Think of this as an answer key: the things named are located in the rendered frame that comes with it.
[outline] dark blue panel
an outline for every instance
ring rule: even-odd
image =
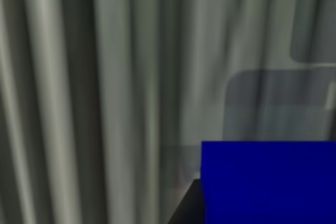
[[[206,224],[336,223],[336,143],[203,142]]]

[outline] blue rectangle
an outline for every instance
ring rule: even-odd
[[[336,223],[336,143],[203,142],[206,224]]]

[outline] black object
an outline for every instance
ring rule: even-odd
[[[203,224],[204,213],[201,181],[195,179],[168,224]]]

